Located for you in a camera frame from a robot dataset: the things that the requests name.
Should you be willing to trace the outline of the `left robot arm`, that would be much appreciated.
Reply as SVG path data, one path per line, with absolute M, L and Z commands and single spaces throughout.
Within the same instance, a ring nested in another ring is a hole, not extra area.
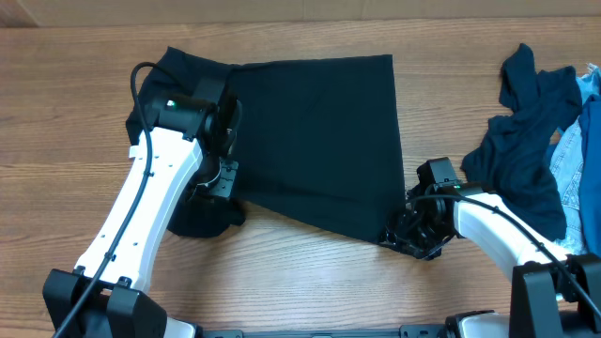
M 163 92 L 143 110 L 131 170 L 73 271 L 54 269 L 42 296 L 57 337 L 200 337 L 147 292 L 176 211 L 207 211 L 231 199 L 231 148 L 242 107 L 223 78 L 201 79 L 190 96 Z

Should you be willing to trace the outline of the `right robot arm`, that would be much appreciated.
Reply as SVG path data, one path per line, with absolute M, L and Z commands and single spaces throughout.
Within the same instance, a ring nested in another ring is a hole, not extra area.
M 436 325 L 408 325 L 402 337 L 597 337 L 600 259 L 571 254 L 520 220 L 494 191 L 460 180 L 447 158 L 428 160 L 419 183 L 379 243 L 420 260 L 453 238 L 476 244 L 511 283 L 510 312 L 471 311 Z

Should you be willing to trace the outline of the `black t-shirt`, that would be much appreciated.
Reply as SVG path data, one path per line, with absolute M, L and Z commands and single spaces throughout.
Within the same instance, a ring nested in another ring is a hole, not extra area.
M 250 202 L 291 219 L 378 242 L 405 201 L 393 59 L 373 55 L 224 64 L 169 48 L 139 100 L 190 95 L 205 78 L 224 80 L 242 117 L 232 151 L 232 197 L 182 198 L 169 230 L 212 238 L 240 225 Z

